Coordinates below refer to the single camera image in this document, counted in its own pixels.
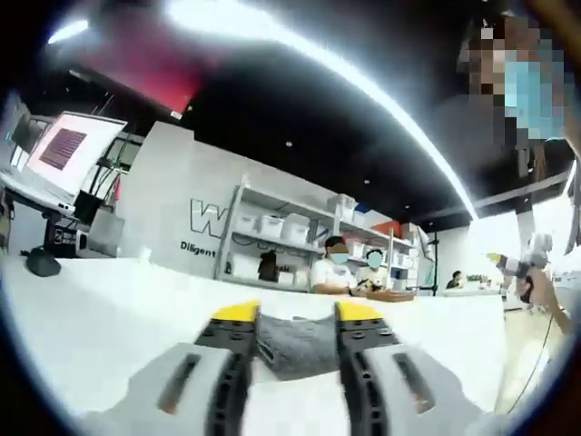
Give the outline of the person's right hand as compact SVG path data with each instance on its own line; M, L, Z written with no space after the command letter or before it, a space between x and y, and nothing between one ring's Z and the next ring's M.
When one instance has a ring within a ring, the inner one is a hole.
M527 276L532 282L530 301L555 314L560 311L554 285L546 273L538 268L530 268Z

